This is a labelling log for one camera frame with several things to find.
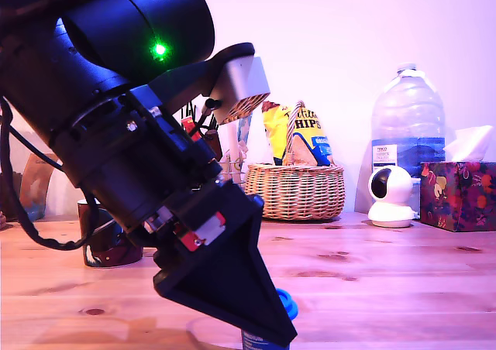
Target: green led light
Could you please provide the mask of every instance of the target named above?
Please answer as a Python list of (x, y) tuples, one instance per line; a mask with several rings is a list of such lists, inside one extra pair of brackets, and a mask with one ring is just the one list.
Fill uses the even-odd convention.
[(166, 52), (167, 52), (167, 48), (162, 44), (157, 44), (155, 46), (155, 53), (158, 54), (159, 56), (163, 56)]

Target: tissue box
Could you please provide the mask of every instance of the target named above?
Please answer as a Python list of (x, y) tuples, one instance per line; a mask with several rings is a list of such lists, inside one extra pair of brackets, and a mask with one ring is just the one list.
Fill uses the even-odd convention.
[(423, 163), (420, 222), (452, 232), (496, 230), (496, 163)]

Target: bag of chips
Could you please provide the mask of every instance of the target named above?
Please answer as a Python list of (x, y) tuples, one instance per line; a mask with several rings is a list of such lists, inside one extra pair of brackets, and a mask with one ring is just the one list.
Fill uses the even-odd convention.
[[(293, 108), (274, 102), (262, 104), (263, 124), (274, 154), (276, 166), (287, 164), (286, 145), (288, 121)], [(293, 133), (294, 164), (299, 166), (334, 165), (329, 140), (322, 130), (316, 113), (302, 107), (294, 121)]]

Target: wooden tabletop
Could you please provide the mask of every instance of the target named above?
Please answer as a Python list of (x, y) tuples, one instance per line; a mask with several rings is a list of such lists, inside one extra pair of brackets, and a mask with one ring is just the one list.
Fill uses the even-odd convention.
[[(38, 222), (42, 236), (77, 221)], [(241, 348), (237, 328), (159, 297), (153, 250), (93, 269), (82, 251), (0, 232), (2, 350)], [(291, 349), (496, 349), (496, 232), (414, 223), (378, 228), (364, 214), (318, 224), (264, 222), (260, 251), (299, 306)]]

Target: white security camera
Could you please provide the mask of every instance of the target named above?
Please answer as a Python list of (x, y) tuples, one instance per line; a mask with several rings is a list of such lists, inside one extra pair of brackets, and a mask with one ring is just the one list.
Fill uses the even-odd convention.
[(369, 192), (375, 203), (368, 217), (376, 226), (387, 228), (408, 227), (415, 212), (406, 205), (412, 195), (413, 181), (400, 166), (383, 166), (369, 179)]

